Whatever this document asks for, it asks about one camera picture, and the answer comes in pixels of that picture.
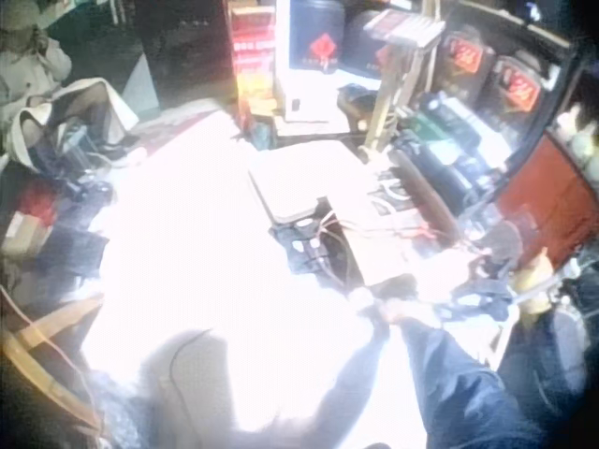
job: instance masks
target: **red label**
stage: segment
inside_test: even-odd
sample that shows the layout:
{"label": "red label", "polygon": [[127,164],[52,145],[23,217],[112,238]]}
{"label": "red label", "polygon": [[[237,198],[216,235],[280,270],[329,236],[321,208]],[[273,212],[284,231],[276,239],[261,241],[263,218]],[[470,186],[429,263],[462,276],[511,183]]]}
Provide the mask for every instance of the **red label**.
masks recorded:
{"label": "red label", "polygon": [[449,54],[459,68],[476,73],[483,60],[483,48],[464,39],[454,37],[449,42]]}
{"label": "red label", "polygon": [[328,60],[331,54],[335,52],[335,49],[337,49],[337,45],[327,33],[315,40],[310,46],[312,53],[318,56],[321,60]]}
{"label": "red label", "polygon": [[507,97],[524,112],[533,110],[541,93],[541,86],[536,81],[511,65],[505,66],[500,86]]}

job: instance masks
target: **bottle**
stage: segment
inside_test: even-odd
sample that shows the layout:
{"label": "bottle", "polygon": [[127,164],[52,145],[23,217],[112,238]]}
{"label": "bottle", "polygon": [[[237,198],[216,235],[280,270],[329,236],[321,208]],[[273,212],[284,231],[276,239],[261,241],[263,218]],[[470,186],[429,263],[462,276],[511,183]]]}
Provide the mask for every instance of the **bottle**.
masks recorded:
{"label": "bottle", "polygon": [[570,154],[574,158],[574,162],[584,168],[591,160],[595,152],[594,133],[597,130],[597,122],[595,120],[587,124],[582,131],[579,131],[570,141]]}

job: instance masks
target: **person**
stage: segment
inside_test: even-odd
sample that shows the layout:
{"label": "person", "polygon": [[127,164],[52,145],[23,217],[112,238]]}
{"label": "person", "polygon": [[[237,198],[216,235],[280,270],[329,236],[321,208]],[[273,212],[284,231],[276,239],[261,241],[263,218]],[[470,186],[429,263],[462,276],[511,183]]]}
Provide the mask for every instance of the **person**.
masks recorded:
{"label": "person", "polygon": [[97,156],[111,158],[138,122],[102,79],[67,87],[71,60],[37,23],[34,0],[4,0],[0,14],[0,130],[10,157],[36,172],[53,174],[69,123],[83,123]]}
{"label": "person", "polygon": [[[429,306],[390,300],[368,315],[371,341],[344,366],[301,447],[337,447],[349,432],[370,395],[391,326],[399,327],[407,348],[429,449],[548,447],[548,437],[524,416],[498,374],[469,356]],[[389,448],[376,443],[365,449]]]}

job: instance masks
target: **red object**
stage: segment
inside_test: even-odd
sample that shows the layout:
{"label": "red object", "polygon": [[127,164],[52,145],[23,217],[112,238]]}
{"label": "red object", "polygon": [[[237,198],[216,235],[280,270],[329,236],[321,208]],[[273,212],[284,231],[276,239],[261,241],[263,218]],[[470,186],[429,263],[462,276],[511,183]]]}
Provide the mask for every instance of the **red object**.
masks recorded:
{"label": "red object", "polygon": [[331,54],[335,52],[335,49],[337,49],[337,44],[333,42],[333,39],[331,39],[327,33],[319,37],[310,45],[312,53],[321,60],[328,60]]}
{"label": "red object", "polygon": [[464,39],[453,37],[449,43],[453,62],[468,73],[475,74],[483,60],[483,48]]}
{"label": "red object", "polygon": [[390,57],[390,48],[389,45],[386,45],[381,50],[376,52],[376,60],[381,68],[386,67],[389,62]]}
{"label": "red object", "polygon": [[520,229],[522,264],[544,247],[554,266],[599,230],[599,202],[560,144],[547,134],[509,182],[498,200],[503,215],[514,222],[525,212],[535,229]]}
{"label": "red object", "polygon": [[50,227],[56,220],[55,201],[56,193],[46,182],[31,181],[21,194],[18,211],[37,217],[44,226]]}
{"label": "red object", "polygon": [[500,85],[507,97],[524,112],[533,110],[541,92],[541,86],[535,80],[508,64],[504,67]]}

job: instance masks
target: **person's arm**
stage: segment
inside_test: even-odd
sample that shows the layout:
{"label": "person's arm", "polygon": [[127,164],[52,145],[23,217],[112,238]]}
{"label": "person's arm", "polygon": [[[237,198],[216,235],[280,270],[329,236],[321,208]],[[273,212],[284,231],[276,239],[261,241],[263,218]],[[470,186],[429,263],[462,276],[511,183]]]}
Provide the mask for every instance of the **person's arm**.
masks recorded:
{"label": "person's arm", "polygon": [[4,130],[12,117],[25,106],[27,106],[27,97],[23,94],[15,96],[4,78],[0,76],[0,127]]}
{"label": "person's arm", "polygon": [[536,448],[543,435],[499,376],[442,329],[400,321],[430,448]]}
{"label": "person's arm", "polygon": [[48,38],[48,45],[38,54],[39,61],[46,67],[56,82],[66,80],[71,73],[71,58],[60,48],[58,41]]}

